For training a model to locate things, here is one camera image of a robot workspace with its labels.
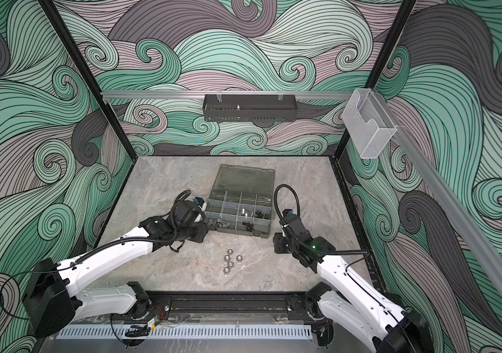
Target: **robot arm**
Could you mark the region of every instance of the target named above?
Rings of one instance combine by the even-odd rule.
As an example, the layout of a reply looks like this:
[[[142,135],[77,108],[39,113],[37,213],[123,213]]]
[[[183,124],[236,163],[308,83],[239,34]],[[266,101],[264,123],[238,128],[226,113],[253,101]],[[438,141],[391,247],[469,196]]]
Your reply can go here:
[[[51,258],[37,263],[22,299],[33,334],[47,337],[71,321],[100,314],[142,317],[148,311],[149,296],[139,283],[107,289],[87,286],[120,265],[175,241],[201,243],[209,230],[203,222],[205,208],[201,198],[177,199],[171,211],[175,224],[171,216],[150,217],[124,236],[85,254],[58,264]]]
[[[292,210],[283,211],[280,223],[283,233],[275,234],[275,252],[291,253],[335,288],[320,282],[308,291],[306,305],[314,319],[336,321],[372,352],[411,351],[415,346],[423,352],[433,351],[428,324],[420,314],[408,314],[387,299],[340,255],[326,255],[339,251],[323,237],[312,238]]]

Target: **swirl pattern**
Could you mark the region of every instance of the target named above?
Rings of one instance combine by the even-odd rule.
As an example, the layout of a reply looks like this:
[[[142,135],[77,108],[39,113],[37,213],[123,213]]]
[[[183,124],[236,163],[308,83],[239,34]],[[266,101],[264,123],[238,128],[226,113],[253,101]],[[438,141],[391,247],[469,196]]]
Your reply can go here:
[[[59,10],[92,68],[120,68],[105,35]],[[149,44],[139,62],[158,59]],[[0,297],[17,316],[26,315],[20,294],[28,277],[9,276],[89,250],[131,165],[71,62],[37,1],[0,1],[0,288],[7,281]],[[127,106],[114,109],[123,115]],[[166,119],[153,120],[166,127]],[[31,352],[28,325],[0,308],[0,352]]]
[[[438,1],[425,0],[423,7]],[[398,1],[56,2],[103,90],[160,86],[163,89],[213,91],[352,91],[366,83],[382,48],[382,43],[374,43],[373,39],[392,26],[399,10]],[[115,99],[112,104],[129,102]],[[326,120],[327,111],[343,101],[299,103],[299,119],[323,121],[335,128],[331,132],[320,133],[316,124],[295,123],[284,129],[286,136],[279,134],[280,129],[276,134],[267,134],[266,143],[262,140],[264,134],[276,128],[271,122],[254,126],[222,123],[207,131],[211,134],[218,130],[216,140],[212,135],[211,139],[196,136],[201,131],[195,129],[192,122],[201,116],[201,107],[198,107],[200,113],[192,111],[192,102],[172,99],[144,102],[154,109],[143,109],[136,117],[133,109],[139,102],[135,99],[133,102],[126,114],[118,116],[124,121],[123,129],[131,142],[144,155],[149,152],[159,155],[165,151],[202,155],[223,148],[233,154],[331,155],[343,133],[339,117]],[[176,110],[167,109],[170,104],[176,105]],[[163,111],[165,116],[157,119],[151,113],[157,110]],[[167,124],[157,128],[157,121],[159,126],[163,121]],[[126,122],[145,125],[151,130],[132,129]],[[232,134],[234,126],[240,131],[235,136]],[[254,137],[249,139],[247,134],[254,134]],[[224,136],[233,136],[233,140],[225,141]],[[150,149],[145,141],[160,147]],[[81,145],[84,157],[77,158],[85,162],[95,160],[94,146]]]
[[[502,256],[502,0],[417,3],[376,89]],[[382,276],[435,351],[502,352],[502,297],[402,146],[342,158]]]

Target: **wall-mounted basket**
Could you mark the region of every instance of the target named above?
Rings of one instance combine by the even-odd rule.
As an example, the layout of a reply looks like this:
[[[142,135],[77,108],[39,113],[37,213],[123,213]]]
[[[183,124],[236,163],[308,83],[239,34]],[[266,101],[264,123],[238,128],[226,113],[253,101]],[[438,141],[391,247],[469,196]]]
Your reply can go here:
[[[396,132],[391,115],[380,93],[369,88],[355,89],[341,117],[360,158],[378,158]]]

